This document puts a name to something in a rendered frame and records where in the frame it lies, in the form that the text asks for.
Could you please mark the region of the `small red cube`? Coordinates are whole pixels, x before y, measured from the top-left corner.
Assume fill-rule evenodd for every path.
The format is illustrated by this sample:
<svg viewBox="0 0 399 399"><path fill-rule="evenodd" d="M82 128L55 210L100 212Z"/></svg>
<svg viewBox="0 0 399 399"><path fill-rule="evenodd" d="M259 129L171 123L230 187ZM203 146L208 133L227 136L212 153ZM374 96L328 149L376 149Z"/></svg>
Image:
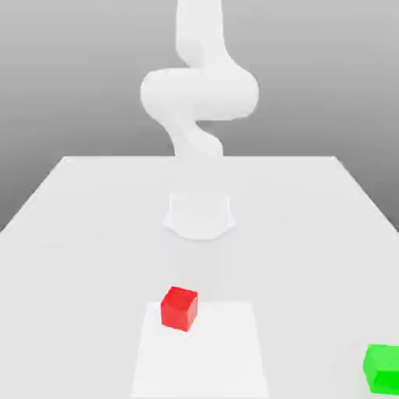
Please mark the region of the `small red cube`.
<svg viewBox="0 0 399 399"><path fill-rule="evenodd" d="M161 323L188 332L198 313L198 293L172 286L161 301Z"/></svg>

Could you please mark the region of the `small green cube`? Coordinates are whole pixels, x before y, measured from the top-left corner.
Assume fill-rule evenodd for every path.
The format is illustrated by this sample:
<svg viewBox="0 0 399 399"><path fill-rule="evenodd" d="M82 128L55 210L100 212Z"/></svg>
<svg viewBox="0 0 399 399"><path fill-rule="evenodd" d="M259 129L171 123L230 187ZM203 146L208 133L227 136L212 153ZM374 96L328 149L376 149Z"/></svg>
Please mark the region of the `small green cube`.
<svg viewBox="0 0 399 399"><path fill-rule="evenodd" d="M399 346L369 344L363 372L371 393L399 395Z"/></svg>

